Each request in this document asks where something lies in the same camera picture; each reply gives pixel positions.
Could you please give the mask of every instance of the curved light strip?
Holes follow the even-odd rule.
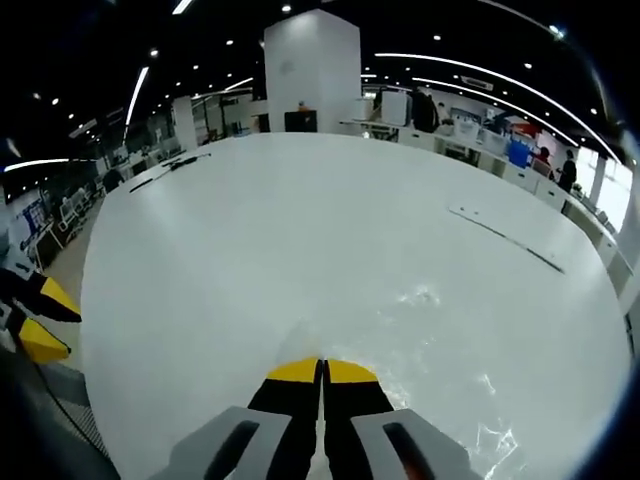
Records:
[[[230,87],[227,87],[223,90],[223,92],[228,92],[229,90],[233,90],[234,88],[238,88],[241,85],[244,85],[245,83],[249,83],[253,81],[253,77],[251,78],[247,78],[245,80],[242,80],[241,82],[238,83],[234,83],[233,85],[231,85]]]
[[[7,167],[4,167],[3,172],[7,173],[12,170],[17,170],[19,168],[24,168],[24,167],[32,167],[34,165],[44,165],[46,163],[63,163],[68,161],[69,161],[68,158],[54,158],[52,160],[33,160],[31,162],[23,162],[23,163],[16,163],[14,165],[9,165]]]
[[[478,92],[477,90],[472,90],[472,89],[467,88],[467,87],[461,87],[460,85],[455,85],[453,83],[439,82],[438,80],[429,80],[427,78],[418,78],[418,77],[413,77],[412,80],[415,80],[416,82],[424,82],[424,83],[429,83],[429,84],[432,83],[434,85],[442,85],[442,86],[445,86],[445,87],[457,88],[458,90],[465,90],[467,92],[474,93],[476,95],[480,95],[482,97],[485,97],[485,98],[488,98],[490,100],[493,100],[494,102],[502,103],[502,104],[506,105],[507,107],[510,107],[510,108],[513,108],[514,110],[522,112],[525,115],[528,115],[531,118],[533,118],[533,119],[537,120],[538,122],[542,123],[543,125],[546,125],[548,128],[550,128],[551,130],[556,132],[558,135],[560,135],[561,137],[564,137],[574,147],[578,146],[578,144],[573,139],[571,139],[568,135],[565,135],[564,133],[562,133],[560,130],[558,130],[556,127],[554,127],[550,123],[545,122],[540,117],[537,117],[533,113],[526,111],[524,108],[520,108],[520,107],[518,107],[518,106],[516,106],[516,105],[514,105],[512,103],[505,102],[501,98],[497,98],[497,97],[494,97],[492,95],[488,95],[488,94],[483,93],[483,92]]]
[[[591,136],[593,136],[593,138],[595,138],[598,141],[598,143],[600,143],[600,145],[602,145],[605,148],[605,150],[607,152],[609,152],[609,154],[614,159],[616,159],[618,162],[620,162],[620,159],[613,152],[613,150],[611,150],[611,147],[609,147],[609,145],[607,145],[607,142],[605,142],[591,127],[589,127],[589,125],[587,125],[585,122],[580,120],[575,114],[571,113],[569,110],[567,110],[565,107],[560,105],[558,102],[556,102],[552,98],[547,97],[544,93],[539,92],[535,88],[532,88],[529,85],[525,85],[524,83],[519,82],[518,80],[515,80],[515,79],[513,79],[511,77],[507,77],[506,75],[502,75],[501,73],[494,72],[493,70],[489,70],[487,68],[478,67],[477,65],[471,65],[470,63],[459,62],[457,60],[450,60],[448,58],[432,57],[432,56],[429,56],[429,55],[414,55],[414,54],[409,54],[409,53],[376,53],[376,57],[414,58],[414,59],[417,59],[417,60],[433,60],[435,62],[449,63],[451,65],[457,65],[457,66],[460,66],[460,67],[471,68],[472,70],[477,70],[479,72],[486,73],[488,75],[493,75],[494,77],[498,77],[498,78],[500,78],[502,80],[505,80],[505,81],[507,81],[509,83],[513,83],[514,85],[517,85],[517,86],[519,86],[521,88],[524,88],[525,90],[527,90],[527,91],[539,96],[543,100],[546,100],[547,102],[549,102],[550,104],[552,104],[553,106],[555,106],[556,108],[558,108],[559,110],[561,110],[562,112],[567,114],[569,117],[571,117],[573,120],[575,120],[578,124],[580,124],[580,126],[582,126],[587,132],[589,132],[591,134]]]
[[[136,106],[136,100],[138,100],[138,94],[140,93],[140,89],[142,88],[142,83],[144,82],[144,79],[146,78],[147,73],[149,73],[149,67],[144,67],[140,72],[140,76],[138,77],[136,88],[133,90],[133,97],[131,97],[131,103],[129,104],[129,113],[127,113],[127,121],[125,122],[125,125],[127,126],[129,126],[129,123],[131,122],[131,115],[133,115],[133,107]]]

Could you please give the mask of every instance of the floor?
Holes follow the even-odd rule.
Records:
[[[45,275],[55,279],[78,305],[80,305],[80,293],[82,291],[84,259],[89,247],[91,230],[98,217],[101,205],[102,201],[100,200],[87,213],[82,230],[44,272]],[[47,318],[41,318],[40,321],[51,333],[71,348],[71,355],[61,363],[69,368],[82,371],[80,326],[54,322]]]

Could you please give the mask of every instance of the black cable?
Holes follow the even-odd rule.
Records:
[[[62,414],[67,417],[67,420],[69,420],[69,422],[71,423],[71,425],[73,425],[73,427],[78,431],[78,433],[82,436],[82,438],[84,438],[87,443],[89,445],[91,445],[91,447],[93,447],[93,449],[98,452],[100,454],[100,456],[109,464],[109,466],[111,468],[113,468],[115,470],[115,467],[113,465],[113,463],[111,462],[111,459],[100,449],[100,447],[98,447],[95,443],[93,443],[93,441],[89,438],[89,436],[82,430],[82,428],[80,428],[80,425],[78,425],[76,423],[76,421],[71,417],[71,415],[69,415],[69,412],[67,412],[67,410],[62,406],[62,404],[60,403],[60,401],[58,400],[58,397],[56,397],[55,393],[53,393],[53,391],[51,390],[51,387],[49,385],[49,382],[47,381],[46,376],[44,375],[44,372],[42,371],[42,369],[40,368],[40,365],[38,365],[36,362],[34,362],[31,357],[29,357],[29,354],[24,350],[24,348],[22,348],[22,345],[20,344],[21,350],[22,352],[26,355],[26,357],[29,359],[29,362],[33,365],[33,367],[35,368],[38,376],[40,377],[40,380],[42,380],[42,384],[44,385],[45,390],[47,391],[47,394],[51,397],[51,400],[53,400],[53,402],[57,405],[57,407],[60,409],[60,411],[62,412]]]

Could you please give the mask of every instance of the ceiling light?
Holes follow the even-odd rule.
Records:
[[[234,88],[237,88],[241,85],[244,85],[245,83],[249,83],[253,81],[253,77],[247,78],[245,80],[242,80],[241,82],[238,83],[234,83],[233,85],[228,86],[227,88],[224,89],[225,92],[228,92],[229,90],[233,90]]]
[[[140,71],[140,75],[138,76],[138,81],[136,82],[136,87],[133,89],[133,96],[131,97],[131,103],[129,104],[129,112],[127,113],[127,121],[125,125],[129,126],[131,122],[131,116],[133,115],[133,107],[136,105],[136,100],[138,100],[138,94],[140,93],[140,89],[142,88],[142,83],[144,79],[147,77],[147,73],[149,73],[149,67],[144,67]]]
[[[17,170],[19,168],[24,168],[24,167],[31,167],[34,165],[43,165],[45,163],[61,163],[61,162],[68,162],[69,159],[68,158],[56,158],[54,160],[33,160],[31,162],[23,162],[23,163],[16,163],[14,165],[9,165],[4,167],[4,172],[10,172],[12,170]]]
[[[178,6],[173,10],[173,15],[180,15],[183,13],[193,0],[182,0]]]
[[[594,139],[596,139],[596,141],[598,141],[598,143],[600,143],[600,145],[602,145],[604,147],[604,149],[609,153],[609,155],[611,155],[611,157],[613,159],[615,159],[616,161],[620,162],[620,158],[618,158],[616,153],[611,149],[611,147],[607,144],[607,142],[605,142],[602,139],[602,137],[600,137],[591,127],[589,127],[589,125],[587,125],[585,122],[580,120],[580,118],[578,118],[577,115],[575,115],[574,113],[570,112],[567,108],[565,108],[564,106],[560,105],[558,102],[556,102],[552,98],[546,96],[544,93],[542,93],[542,92],[530,87],[529,85],[526,85],[526,84],[524,84],[522,82],[519,82],[518,80],[515,80],[513,78],[507,77],[506,75],[502,75],[501,73],[494,72],[494,71],[489,70],[487,68],[479,67],[477,65],[471,65],[469,63],[459,62],[457,60],[450,60],[450,59],[447,59],[447,58],[432,57],[432,56],[428,56],[428,55],[406,54],[406,53],[376,53],[375,56],[376,57],[405,58],[405,59],[406,58],[414,58],[414,59],[419,59],[419,60],[433,60],[433,61],[436,61],[436,62],[448,63],[450,65],[457,65],[457,66],[461,66],[461,67],[471,68],[473,70],[476,70],[476,71],[479,71],[479,72],[483,72],[483,73],[486,73],[488,75],[493,75],[494,77],[501,78],[502,80],[505,80],[505,81],[507,81],[509,83],[512,83],[512,84],[517,85],[517,86],[519,86],[521,88],[524,88],[525,90],[528,90],[529,92],[531,92],[531,93],[533,93],[535,95],[538,95],[540,98],[542,98],[543,100],[551,103],[553,106],[555,106],[556,108],[561,110],[563,113],[565,113],[566,115],[571,117],[582,128],[584,128]]]
[[[454,85],[453,83],[446,83],[446,82],[440,82],[440,81],[437,81],[437,80],[430,80],[430,79],[426,79],[426,78],[416,78],[416,77],[413,77],[413,79],[412,79],[412,80],[414,80],[414,81],[416,81],[416,82],[425,82],[425,83],[427,83],[427,82],[428,82],[428,83],[435,83],[436,85],[442,85],[442,86],[445,86],[445,87],[459,88],[459,89],[462,89],[462,90],[464,90],[464,91],[467,91],[467,92],[473,93],[473,94],[475,94],[475,95],[479,95],[479,96],[481,96],[481,97],[488,98],[489,100],[492,100],[492,101],[494,101],[494,102],[495,102],[495,101],[498,101],[498,102],[502,103],[503,105],[506,105],[506,106],[507,106],[507,107],[509,107],[509,108],[513,108],[514,110],[517,110],[517,111],[519,111],[519,112],[524,113],[525,115],[530,116],[531,118],[533,118],[533,119],[537,120],[538,122],[542,123],[543,125],[546,125],[547,127],[549,127],[549,129],[550,129],[550,130],[553,130],[553,131],[555,131],[555,132],[558,132],[558,135],[560,135],[561,137],[563,137],[564,139],[566,139],[566,140],[567,140],[571,145],[573,145],[574,147],[577,147],[577,146],[578,146],[578,144],[577,144],[577,143],[576,143],[576,142],[575,142],[571,137],[569,137],[568,135],[565,135],[565,134],[564,134],[564,133],[562,133],[560,130],[558,130],[556,127],[554,127],[553,125],[551,125],[550,123],[547,123],[546,121],[542,120],[541,118],[539,118],[539,117],[535,116],[533,113],[526,111],[524,108],[520,108],[520,107],[518,107],[518,106],[516,106],[516,105],[514,105],[514,104],[512,104],[512,103],[509,103],[509,102],[507,102],[506,100],[501,100],[501,99],[496,98],[496,97],[494,97],[494,96],[492,96],[492,95],[489,95],[489,94],[487,94],[487,93],[479,92],[479,91],[477,91],[477,90],[472,90],[472,89],[467,88],[467,87],[461,87],[461,86],[459,86],[459,85]]]
[[[565,32],[560,30],[555,25],[549,25],[549,30],[551,30],[551,33],[553,33],[555,37],[558,38],[558,40],[562,40],[564,38]]]

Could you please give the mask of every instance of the desk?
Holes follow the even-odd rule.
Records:
[[[111,192],[91,235],[83,366],[124,480],[160,471],[269,369],[314,354],[372,368],[482,476],[498,463],[494,478],[525,464],[531,478],[569,476],[630,365],[611,282],[573,223],[499,178],[389,142],[260,134],[189,155],[205,152]]]

